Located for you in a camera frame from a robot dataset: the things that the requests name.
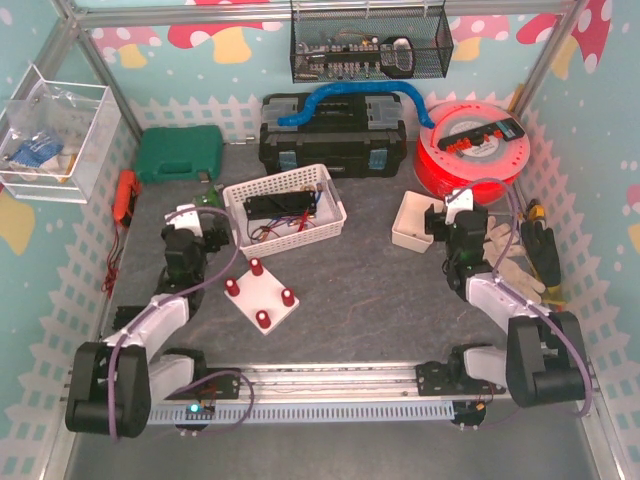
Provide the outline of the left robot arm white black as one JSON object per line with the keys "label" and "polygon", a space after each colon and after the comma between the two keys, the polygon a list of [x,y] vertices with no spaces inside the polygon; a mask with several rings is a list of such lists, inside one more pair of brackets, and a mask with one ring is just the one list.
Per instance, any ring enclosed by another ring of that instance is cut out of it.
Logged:
{"label": "left robot arm white black", "polygon": [[205,288],[209,245],[203,232],[179,227],[188,215],[231,215],[223,208],[187,205],[166,217],[166,266],[156,293],[127,324],[99,341],[81,344],[73,359],[64,422],[74,433],[135,438],[159,401],[203,383],[206,361],[189,349],[159,352],[194,316]]}

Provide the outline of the white peg base plate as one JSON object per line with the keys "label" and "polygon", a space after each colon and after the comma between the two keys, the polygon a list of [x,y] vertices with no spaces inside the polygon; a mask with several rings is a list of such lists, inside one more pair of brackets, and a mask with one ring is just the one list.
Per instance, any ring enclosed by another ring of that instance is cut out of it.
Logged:
{"label": "white peg base plate", "polygon": [[[240,288],[240,294],[237,297],[229,297],[226,294],[224,282],[225,296],[263,335],[269,335],[300,304],[300,300],[295,294],[296,301],[291,308],[282,304],[281,291],[284,288],[289,288],[292,291],[293,289],[281,283],[265,267],[261,276],[256,277],[251,270],[248,270],[241,277],[234,279]],[[255,315],[259,310],[266,310],[270,316],[271,326],[268,329],[261,329],[256,322]]]}

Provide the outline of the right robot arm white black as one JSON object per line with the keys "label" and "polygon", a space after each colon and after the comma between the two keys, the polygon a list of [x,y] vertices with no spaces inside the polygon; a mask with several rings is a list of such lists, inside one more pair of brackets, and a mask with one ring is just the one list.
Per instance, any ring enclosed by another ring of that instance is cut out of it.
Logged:
{"label": "right robot arm white black", "polygon": [[578,402],[589,414],[594,396],[580,322],[524,296],[484,258],[488,212],[471,186],[446,195],[442,211],[428,209],[425,230],[446,245],[443,272],[463,301],[484,312],[507,335],[507,346],[476,346],[463,353],[471,378],[507,389],[521,408]]}

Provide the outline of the large red spring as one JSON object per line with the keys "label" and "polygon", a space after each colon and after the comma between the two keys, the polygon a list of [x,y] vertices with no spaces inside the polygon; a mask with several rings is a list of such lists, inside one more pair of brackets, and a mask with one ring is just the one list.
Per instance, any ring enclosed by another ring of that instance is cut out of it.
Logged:
{"label": "large red spring", "polygon": [[293,291],[289,288],[284,288],[281,291],[281,301],[282,304],[287,307],[287,308],[291,308],[296,301],[295,295],[293,293]]}
{"label": "large red spring", "polygon": [[229,297],[237,297],[240,294],[240,288],[234,278],[227,278],[225,281],[225,291]]}
{"label": "large red spring", "polygon": [[252,258],[249,264],[250,270],[254,276],[258,277],[264,273],[264,267],[258,258]]}

